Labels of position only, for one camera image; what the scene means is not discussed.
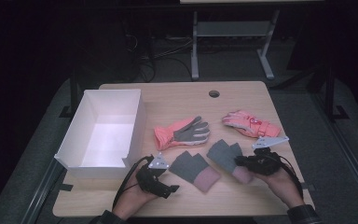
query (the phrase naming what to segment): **glove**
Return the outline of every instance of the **glove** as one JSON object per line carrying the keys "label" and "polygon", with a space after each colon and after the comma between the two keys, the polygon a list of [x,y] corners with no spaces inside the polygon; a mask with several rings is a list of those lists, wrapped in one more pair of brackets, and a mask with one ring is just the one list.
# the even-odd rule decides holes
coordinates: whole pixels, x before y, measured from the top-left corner
{"label": "glove", "polygon": [[169,170],[193,184],[202,192],[208,192],[221,175],[198,153],[191,156],[188,151],[179,155]]}
{"label": "glove", "polygon": [[206,156],[232,174],[242,184],[247,184],[253,179],[246,167],[238,166],[235,163],[234,159],[237,156],[242,156],[242,150],[238,143],[229,146],[223,139],[219,140],[213,144]]}
{"label": "glove", "polygon": [[201,122],[201,117],[184,119],[175,122],[168,128],[155,128],[157,150],[180,145],[194,146],[205,143],[210,131],[207,122]]}
{"label": "glove", "polygon": [[266,120],[257,119],[243,110],[228,113],[222,121],[225,125],[234,127],[239,133],[248,137],[276,137],[281,131],[279,127]]}

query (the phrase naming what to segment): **white box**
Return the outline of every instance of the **white box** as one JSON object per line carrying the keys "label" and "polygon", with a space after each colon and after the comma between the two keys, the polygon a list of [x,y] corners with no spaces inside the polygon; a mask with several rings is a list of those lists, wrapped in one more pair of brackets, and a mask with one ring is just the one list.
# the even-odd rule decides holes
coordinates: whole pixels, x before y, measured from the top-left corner
{"label": "white box", "polygon": [[141,90],[89,90],[54,158],[78,178],[124,178],[141,159]]}

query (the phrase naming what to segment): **gray carpet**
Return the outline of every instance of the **gray carpet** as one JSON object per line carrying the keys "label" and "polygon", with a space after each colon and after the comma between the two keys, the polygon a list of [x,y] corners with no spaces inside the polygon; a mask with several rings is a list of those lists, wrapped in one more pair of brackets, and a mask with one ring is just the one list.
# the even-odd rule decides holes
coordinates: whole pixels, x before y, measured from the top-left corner
{"label": "gray carpet", "polygon": [[[264,77],[256,58],[256,44],[246,44],[215,54],[201,54],[200,81],[261,80],[267,86],[273,86],[296,73],[286,70],[294,44],[292,41],[285,43],[277,41],[270,47],[268,59],[276,75],[274,80],[267,80]],[[171,57],[190,66],[189,53],[175,54]],[[157,61],[157,67],[153,82],[191,81],[184,65],[176,60]],[[135,81],[143,82],[140,77]],[[330,123],[326,121],[318,105],[318,99],[323,97],[324,93],[317,95],[307,93],[305,86],[308,81],[307,77],[283,91],[270,91],[271,98],[282,125],[290,137],[301,172],[312,188],[310,194],[317,213],[325,223],[358,224],[358,183],[342,153],[340,143],[332,132]],[[358,159],[358,106],[349,89],[340,82],[336,85],[335,100],[336,104],[342,105],[350,116],[350,119],[338,120],[335,125],[343,132]],[[62,109],[69,104],[69,81],[66,81],[52,100],[0,197],[0,223],[21,223],[35,190],[69,125],[69,119],[59,118]],[[62,224],[90,221],[88,217],[60,218],[52,215],[51,210],[64,174],[65,171],[51,188],[35,223]],[[261,224],[290,223],[286,216],[256,217],[255,220]],[[241,220],[227,219],[225,223],[241,223]]]}

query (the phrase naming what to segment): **table hole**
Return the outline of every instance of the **table hole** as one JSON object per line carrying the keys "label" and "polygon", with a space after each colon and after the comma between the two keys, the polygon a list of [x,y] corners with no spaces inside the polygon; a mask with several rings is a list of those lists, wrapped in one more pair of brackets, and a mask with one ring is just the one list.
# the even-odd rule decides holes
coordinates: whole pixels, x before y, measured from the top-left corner
{"label": "table hole", "polygon": [[213,98],[217,98],[220,96],[220,92],[219,91],[209,91],[209,96],[211,96]]}

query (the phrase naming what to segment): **wooden table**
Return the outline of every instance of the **wooden table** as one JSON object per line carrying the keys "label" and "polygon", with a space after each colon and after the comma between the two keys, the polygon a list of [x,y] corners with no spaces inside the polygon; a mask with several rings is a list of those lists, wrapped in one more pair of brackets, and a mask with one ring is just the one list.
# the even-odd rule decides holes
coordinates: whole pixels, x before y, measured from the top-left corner
{"label": "wooden table", "polygon": [[[210,125],[211,134],[207,143],[193,147],[171,147],[163,151],[163,157],[168,163],[172,163],[185,150],[192,155],[199,153],[220,172],[221,179],[207,193],[202,193],[179,176],[167,171],[159,180],[166,185],[180,185],[179,190],[172,193],[168,199],[158,198],[148,203],[136,214],[137,217],[253,217],[286,214],[286,205],[264,182],[254,179],[250,184],[242,185],[206,157],[211,146],[220,139],[224,139],[229,145],[239,143],[245,156],[254,155],[251,145],[256,139],[241,135],[233,128],[223,125],[221,118],[230,111],[244,109],[260,119],[269,120],[282,127],[263,82],[106,84],[100,89],[142,90],[147,115],[143,156],[158,154],[153,140],[155,126],[168,126],[177,120],[197,115],[202,116]],[[218,91],[219,96],[211,97],[211,91]],[[285,136],[284,129],[279,136]],[[271,147],[271,150],[289,160],[300,181],[304,181],[289,142]],[[60,190],[53,213],[57,217],[98,216],[105,209],[111,209],[120,184],[120,180],[76,179],[67,174],[63,185],[73,187],[70,191]],[[313,205],[306,189],[304,200]]]}

